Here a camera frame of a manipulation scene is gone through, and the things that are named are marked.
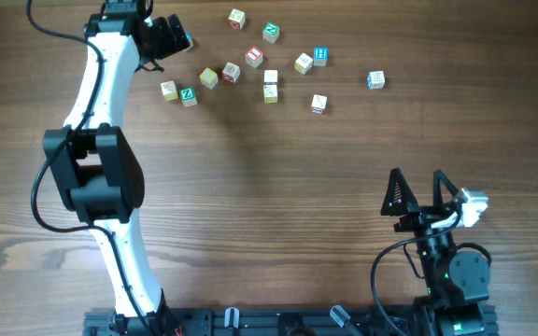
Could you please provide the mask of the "yellow edged plain block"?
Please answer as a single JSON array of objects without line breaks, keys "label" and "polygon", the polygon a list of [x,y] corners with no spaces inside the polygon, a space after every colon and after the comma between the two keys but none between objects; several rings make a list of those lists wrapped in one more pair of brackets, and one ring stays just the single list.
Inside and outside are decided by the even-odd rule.
[{"label": "yellow edged plain block", "polygon": [[166,102],[176,100],[179,97],[177,85],[174,81],[166,81],[160,84],[163,98]]}]

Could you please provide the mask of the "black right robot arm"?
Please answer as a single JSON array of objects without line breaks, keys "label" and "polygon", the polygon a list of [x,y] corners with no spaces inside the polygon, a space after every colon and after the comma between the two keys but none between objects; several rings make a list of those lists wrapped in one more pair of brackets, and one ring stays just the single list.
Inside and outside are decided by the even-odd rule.
[{"label": "black right robot arm", "polygon": [[[483,191],[456,188],[441,171],[433,173],[433,204],[421,206],[402,170],[394,168],[380,211],[397,217],[397,232],[411,232],[404,240],[380,252],[371,270],[371,290],[387,332],[398,335],[497,335],[495,310],[487,305],[492,257],[481,245],[456,244],[452,231],[471,228],[488,209]],[[378,262],[390,251],[417,246],[427,294],[408,307],[387,310],[377,297]]]}]

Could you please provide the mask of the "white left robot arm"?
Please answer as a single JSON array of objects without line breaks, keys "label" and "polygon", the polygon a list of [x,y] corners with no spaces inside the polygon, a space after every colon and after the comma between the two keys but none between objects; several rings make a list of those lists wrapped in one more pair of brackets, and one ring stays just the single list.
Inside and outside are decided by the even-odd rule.
[{"label": "white left robot arm", "polygon": [[160,70],[159,60],[190,45],[178,16],[152,19],[152,9],[146,0],[105,1],[90,16],[79,38],[88,56],[77,100],[63,127],[46,131],[46,160],[31,191],[36,222],[56,231],[37,209],[40,183],[51,172],[78,231],[89,231],[102,253],[115,307],[86,314],[87,335],[184,332],[149,266],[139,223],[144,174],[121,128],[133,75]]}]

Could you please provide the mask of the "green Z wooden block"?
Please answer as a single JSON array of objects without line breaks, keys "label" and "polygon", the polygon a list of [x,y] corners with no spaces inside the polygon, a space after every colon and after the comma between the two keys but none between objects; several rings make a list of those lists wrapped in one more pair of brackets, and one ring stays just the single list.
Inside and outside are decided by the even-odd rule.
[{"label": "green Z wooden block", "polygon": [[179,91],[179,97],[181,103],[185,107],[194,106],[198,104],[197,97],[195,94],[195,90],[193,87],[188,87],[185,89],[181,89]]}]

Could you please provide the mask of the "blue edged K block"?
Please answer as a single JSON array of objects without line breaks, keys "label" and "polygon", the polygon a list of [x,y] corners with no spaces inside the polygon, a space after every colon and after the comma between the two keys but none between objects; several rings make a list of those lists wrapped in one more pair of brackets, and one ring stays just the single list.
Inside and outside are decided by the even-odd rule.
[{"label": "blue edged K block", "polygon": [[367,77],[367,87],[369,90],[382,89],[385,86],[386,79],[383,71],[370,72]]}]

